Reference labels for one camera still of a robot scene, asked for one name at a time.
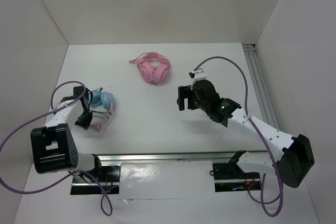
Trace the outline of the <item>pink blue cat-ear headphones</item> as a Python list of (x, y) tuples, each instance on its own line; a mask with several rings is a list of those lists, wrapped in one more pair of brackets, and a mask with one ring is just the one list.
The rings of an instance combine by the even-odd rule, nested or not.
[(116, 108), (116, 100), (111, 92), (103, 91), (102, 88), (92, 91), (92, 96), (89, 98), (90, 109), (95, 109), (102, 106), (105, 111), (93, 111), (92, 113), (101, 114), (103, 119), (100, 122), (90, 125), (91, 129), (100, 131), (105, 124), (110, 120)]

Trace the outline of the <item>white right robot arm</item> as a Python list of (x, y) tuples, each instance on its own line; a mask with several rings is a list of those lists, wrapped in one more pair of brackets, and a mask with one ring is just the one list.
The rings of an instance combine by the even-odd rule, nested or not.
[(290, 135), (249, 115), (239, 103), (220, 97), (208, 80), (179, 86), (177, 104), (181, 111), (200, 109), (212, 121), (265, 145), (269, 154), (238, 151), (234, 155), (229, 172), (235, 178), (253, 172), (276, 173), (285, 185), (297, 188), (314, 165), (310, 140), (306, 136)]

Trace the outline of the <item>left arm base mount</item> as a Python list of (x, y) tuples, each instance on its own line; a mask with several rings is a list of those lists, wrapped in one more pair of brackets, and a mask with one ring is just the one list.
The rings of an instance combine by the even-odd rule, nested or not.
[[(100, 183), (107, 194), (119, 193), (121, 164), (104, 165), (99, 169), (88, 171)], [(71, 195), (100, 195), (102, 194), (97, 183), (85, 174), (73, 177)]]

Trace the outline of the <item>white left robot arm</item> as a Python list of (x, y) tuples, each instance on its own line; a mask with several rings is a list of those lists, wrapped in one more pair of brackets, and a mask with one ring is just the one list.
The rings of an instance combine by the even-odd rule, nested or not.
[(89, 111), (89, 92), (82, 86), (73, 88), (73, 95), (64, 97), (52, 119), (30, 133), (35, 170), (39, 174), (67, 171), (85, 171), (91, 181), (103, 177), (103, 167), (95, 154), (80, 153), (72, 136), (73, 127), (87, 130), (92, 121)]

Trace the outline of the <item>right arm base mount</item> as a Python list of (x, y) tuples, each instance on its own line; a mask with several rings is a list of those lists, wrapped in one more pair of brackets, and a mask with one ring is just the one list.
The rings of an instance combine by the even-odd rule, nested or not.
[(215, 191), (247, 191), (261, 190), (260, 175), (258, 173), (244, 173), (232, 163), (213, 163), (209, 174), (214, 178)]

